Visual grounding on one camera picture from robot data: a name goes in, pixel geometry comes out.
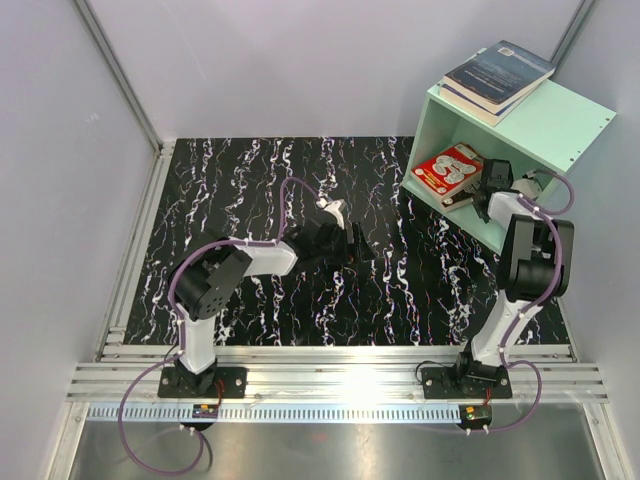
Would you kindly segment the black paperback book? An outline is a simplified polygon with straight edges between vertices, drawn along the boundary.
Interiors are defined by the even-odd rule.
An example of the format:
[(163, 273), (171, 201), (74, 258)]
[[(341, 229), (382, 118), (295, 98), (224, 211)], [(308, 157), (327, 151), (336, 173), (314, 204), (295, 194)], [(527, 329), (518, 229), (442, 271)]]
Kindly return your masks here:
[(475, 180), (469, 183), (464, 188), (456, 192), (455, 194), (445, 198), (441, 202), (441, 207), (444, 212), (456, 210), (458, 208), (469, 205), (473, 202), (473, 198), (480, 187), (480, 181)]

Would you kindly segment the red book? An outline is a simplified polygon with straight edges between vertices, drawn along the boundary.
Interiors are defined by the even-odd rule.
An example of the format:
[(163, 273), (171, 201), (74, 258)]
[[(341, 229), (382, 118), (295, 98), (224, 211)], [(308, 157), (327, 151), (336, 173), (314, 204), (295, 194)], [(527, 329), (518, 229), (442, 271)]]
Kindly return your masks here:
[(435, 200), (450, 205), (450, 198), (480, 179), (484, 161), (469, 145), (457, 143), (412, 167), (410, 175)]

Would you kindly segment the blue orange paperback book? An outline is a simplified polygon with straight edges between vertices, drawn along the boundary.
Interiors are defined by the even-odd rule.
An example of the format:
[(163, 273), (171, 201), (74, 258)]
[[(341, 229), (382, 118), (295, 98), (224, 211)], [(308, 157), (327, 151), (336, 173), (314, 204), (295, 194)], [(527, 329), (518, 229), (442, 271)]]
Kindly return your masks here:
[(477, 103), (472, 102), (464, 95), (461, 95), (454, 89), (450, 88), (447, 85), (442, 85), (439, 90), (439, 96), (446, 100), (447, 102), (455, 105), (457, 108), (465, 111), (466, 113), (472, 115), (478, 120), (483, 121), (489, 126), (495, 127), (498, 125), (504, 118), (506, 118), (517, 106), (525, 100), (525, 96), (521, 96), (517, 100), (514, 100), (506, 107), (502, 108), (497, 113), (492, 113), (489, 110), (483, 108)]

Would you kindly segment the dark blue hardcover book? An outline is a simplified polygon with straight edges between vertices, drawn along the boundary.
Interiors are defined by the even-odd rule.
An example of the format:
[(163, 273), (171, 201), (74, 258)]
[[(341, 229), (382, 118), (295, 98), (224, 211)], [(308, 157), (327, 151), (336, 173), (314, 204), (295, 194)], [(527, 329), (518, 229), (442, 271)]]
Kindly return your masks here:
[(445, 74), (439, 96), (450, 103), (471, 105), (500, 116), (555, 70), (548, 60), (502, 40)]

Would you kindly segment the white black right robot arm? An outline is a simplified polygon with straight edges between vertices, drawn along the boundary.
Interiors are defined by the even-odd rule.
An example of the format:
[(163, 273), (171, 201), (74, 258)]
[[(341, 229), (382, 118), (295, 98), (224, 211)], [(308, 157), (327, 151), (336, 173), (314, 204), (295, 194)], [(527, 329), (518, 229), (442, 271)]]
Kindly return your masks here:
[(558, 217), (573, 206), (575, 191), (562, 175), (542, 172), (566, 186), (563, 208), (550, 210), (517, 189), (509, 161), (484, 164), (474, 207), (481, 219), (504, 227), (506, 236), (496, 274), (497, 300), (451, 368), (451, 383), (465, 397), (509, 385), (508, 350), (544, 305), (568, 288), (575, 227)]

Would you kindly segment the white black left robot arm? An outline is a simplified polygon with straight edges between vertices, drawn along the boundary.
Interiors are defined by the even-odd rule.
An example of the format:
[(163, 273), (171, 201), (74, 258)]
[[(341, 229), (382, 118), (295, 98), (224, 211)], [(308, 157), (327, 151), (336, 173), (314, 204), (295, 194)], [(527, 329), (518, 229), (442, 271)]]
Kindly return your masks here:
[(174, 368), (194, 397), (215, 385), (217, 318), (246, 277), (278, 276), (340, 268), (375, 258), (359, 224), (347, 228), (328, 218), (288, 228), (282, 238), (256, 241), (222, 237), (194, 250), (174, 268), (168, 300), (177, 315), (178, 353)]

